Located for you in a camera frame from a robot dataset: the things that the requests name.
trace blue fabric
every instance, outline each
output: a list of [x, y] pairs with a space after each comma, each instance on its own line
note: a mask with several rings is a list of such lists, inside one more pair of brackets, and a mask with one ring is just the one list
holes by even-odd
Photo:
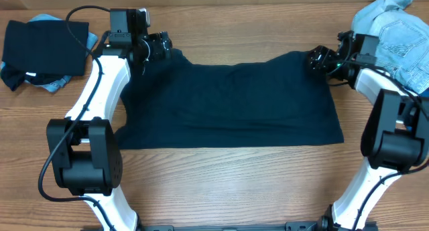
[[[45, 21], [45, 20], [61, 20], [61, 19], [54, 17], [54, 16], [51, 16], [51, 15], [48, 15], [48, 14], [39, 14], [39, 15], [33, 17], [29, 21], [41, 21], [41, 20]], [[88, 33], [88, 40], [86, 42], [86, 47], [88, 49], [92, 49], [94, 47], [94, 45], [96, 44], [97, 40], [98, 40], [98, 37], [95, 34]], [[1, 63], [0, 67], [3, 69], [5, 67], [5, 63]], [[71, 78], [72, 78], [71, 76], [64, 76], [63, 78], [56, 80], [52, 83], [43, 84], [43, 85], [35, 85], [35, 86], [45, 88], [47, 91], [54, 93], [59, 88], [63, 88], [67, 83], [69, 83]]]
[[377, 65], [421, 94], [429, 88], [429, 26], [404, 11], [412, 1], [376, 0], [356, 14], [351, 29], [379, 36]]

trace dark blue cloth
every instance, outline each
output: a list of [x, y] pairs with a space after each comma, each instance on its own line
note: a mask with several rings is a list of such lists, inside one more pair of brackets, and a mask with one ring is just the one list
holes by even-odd
[[121, 149], [326, 145], [344, 141], [324, 76], [307, 52], [266, 63], [191, 64], [180, 50], [131, 73]]

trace black fabric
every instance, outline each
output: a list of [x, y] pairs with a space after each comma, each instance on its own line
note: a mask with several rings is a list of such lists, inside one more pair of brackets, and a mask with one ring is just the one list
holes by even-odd
[[[84, 44], [89, 23], [70, 22], [73, 34]], [[11, 90], [23, 79], [32, 84], [49, 84], [63, 76], [83, 76], [85, 50], [68, 33], [64, 21], [9, 21], [6, 27], [1, 78]], [[25, 73], [36, 73], [36, 77]]]
[[133, 74], [121, 98], [127, 123], [121, 149], [263, 147], [342, 143], [324, 76], [312, 75], [306, 52], [266, 63], [191, 64], [179, 50]]

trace blue denim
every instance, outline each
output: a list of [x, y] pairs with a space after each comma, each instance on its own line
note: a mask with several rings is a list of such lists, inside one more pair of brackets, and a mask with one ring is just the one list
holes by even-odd
[[[41, 20], [61, 20], [61, 19], [48, 14], [39, 14], [33, 17], [29, 21], [41, 21]], [[97, 41], [98, 41], [98, 37], [93, 33], [89, 33], [88, 40], [86, 41], [86, 47], [88, 49], [92, 49]], [[5, 63], [1, 63], [0, 67], [1, 68], [5, 67]], [[34, 86], [42, 87], [51, 93], [55, 93], [59, 88], [63, 88], [67, 83], [69, 83], [71, 78], [72, 78], [71, 76], [64, 76], [61, 79], [56, 80], [52, 83], [43, 84], [43, 85], [34, 85]]]
[[356, 14], [351, 29], [378, 36], [377, 65], [421, 94], [429, 88], [429, 26], [404, 11], [412, 1], [376, 0]]

